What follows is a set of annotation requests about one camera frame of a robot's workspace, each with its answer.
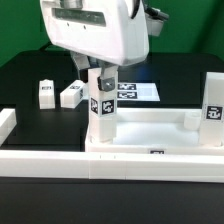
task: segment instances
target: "white cube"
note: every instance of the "white cube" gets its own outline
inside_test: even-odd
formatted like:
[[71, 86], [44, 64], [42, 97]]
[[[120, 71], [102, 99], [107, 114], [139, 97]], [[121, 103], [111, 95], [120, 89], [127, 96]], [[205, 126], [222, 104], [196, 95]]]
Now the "white cube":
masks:
[[54, 109], [55, 97], [54, 97], [54, 81], [43, 80], [39, 84], [39, 104], [40, 109]]
[[80, 80], [76, 80], [70, 86], [68, 86], [61, 94], [61, 107], [64, 108], [76, 108], [82, 101], [85, 95], [85, 83]]
[[16, 126], [15, 109], [3, 109], [0, 113], [0, 146]]

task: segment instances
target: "white foam block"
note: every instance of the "white foam block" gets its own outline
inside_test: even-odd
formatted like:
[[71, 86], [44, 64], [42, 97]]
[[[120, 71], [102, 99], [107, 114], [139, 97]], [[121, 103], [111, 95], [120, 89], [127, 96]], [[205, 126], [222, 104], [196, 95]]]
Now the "white foam block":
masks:
[[80, 152], [0, 150], [0, 176], [89, 178], [89, 156]]
[[61, 94], [61, 107], [76, 108], [82, 101], [85, 93], [85, 83], [81, 80], [76, 80], [68, 86]]
[[222, 156], [126, 156], [127, 180], [224, 181]]
[[224, 73], [208, 72], [199, 144], [221, 146], [224, 130]]
[[39, 104], [40, 109], [55, 108], [54, 81], [47, 79], [40, 81]]
[[0, 113], [0, 146], [16, 126], [15, 109], [3, 109]]

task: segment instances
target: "white block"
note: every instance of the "white block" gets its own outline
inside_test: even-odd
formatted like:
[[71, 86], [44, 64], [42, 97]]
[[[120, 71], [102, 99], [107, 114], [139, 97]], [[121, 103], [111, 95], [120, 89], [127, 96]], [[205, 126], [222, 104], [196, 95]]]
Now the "white block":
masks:
[[224, 181], [223, 156], [127, 155], [127, 180]]
[[0, 113], [0, 146], [16, 126], [15, 109], [3, 109]]
[[47, 79], [40, 81], [39, 104], [40, 109], [55, 108], [54, 81]]
[[76, 80], [70, 86], [68, 86], [61, 94], [61, 107], [76, 108], [82, 101], [85, 93], [85, 83]]
[[208, 72], [199, 144], [221, 146], [224, 131], [224, 73]]
[[117, 121], [117, 80], [118, 73], [105, 72], [105, 78], [114, 77], [113, 91], [100, 91], [98, 77], [100, 68], [89, 69], [89, 132], [92, 142], [111, 142], [116, 137]]
[[0, 176], [89, 178], [89, 155], [81, 152], [0, 150]]

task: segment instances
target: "black table surface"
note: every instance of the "black table surface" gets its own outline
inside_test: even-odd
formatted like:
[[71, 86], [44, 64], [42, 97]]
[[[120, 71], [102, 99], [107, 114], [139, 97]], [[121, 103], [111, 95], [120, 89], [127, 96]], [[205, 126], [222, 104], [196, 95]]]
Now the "black table surface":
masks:
[[[150, 54], [119, 68], [124, 82], [155, 82], [160, 102], [120, 107], [201, 108], [206, 72], [224, 72], [208, 54]], [[38, 85], [54, 80], [56, 109], [39, 110]], [[22, 52], [0, 68], [0, 110], [16, 108], [17, 126], [1, 149], [83, 151], [88, 105], [60, 108], [77, 79], [68, 52]], [[224, 223], [224, 184], [0, 178], [0, 223]]]

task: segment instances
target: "black tabletop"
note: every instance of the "black tabletop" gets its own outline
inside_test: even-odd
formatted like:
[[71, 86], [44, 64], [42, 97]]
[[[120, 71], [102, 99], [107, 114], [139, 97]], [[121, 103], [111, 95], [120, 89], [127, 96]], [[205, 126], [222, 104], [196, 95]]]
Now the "black tabletop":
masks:
[[[124, 107], [200, 108], [205, 73], [224, 72], [207, 54], [151, 54], [119, 69], [120, 81], [155, 82], [161, 101]], [[56, 109], [40, 111], [38, 85], [55, 82]], [[77, 79], [68, 52], [23, 52], [0, 68], [0, 110], [16, 108], [18, 125], [2, 149], [82, 151], [87, 102], [62, 109], [59, 93]], [[0, 223], [222, 224], [224, 184], [0, 178]]]
[[[160, 102], [119, 102], [120, 107], [201, 108], [205, 74], [224, 72], [224, 62], [208, 54], [151, 54], [144, 63], [119, 68], [119, 81], [156, 83]], [[54, 80], [56, 109], [39, 109], [39, 81]], [[60, 107], [60, 92], [77, 79], [65, 52], [28, 51], [0, 69], [0, 110], [15, 108], [17, 126], [5, 149], [83, 151], [88, 102]]]

